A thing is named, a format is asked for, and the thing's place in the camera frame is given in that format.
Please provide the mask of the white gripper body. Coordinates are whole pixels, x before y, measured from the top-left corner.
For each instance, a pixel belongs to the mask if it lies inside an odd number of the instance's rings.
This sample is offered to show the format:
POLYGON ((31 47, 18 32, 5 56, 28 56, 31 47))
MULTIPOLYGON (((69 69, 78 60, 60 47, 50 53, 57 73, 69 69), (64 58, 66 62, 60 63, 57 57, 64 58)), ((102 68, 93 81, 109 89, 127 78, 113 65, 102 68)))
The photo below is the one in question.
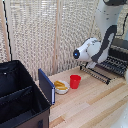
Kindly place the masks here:
POLYGON ((87 63, 87 65, 86 65, 86 68, 88 69, 88 68, 90 68, 90 69, 93 69, 95 66, 96 66, 96 62, 93 62, 93 61, 91 61, 91 62, 88 62, 87 63))

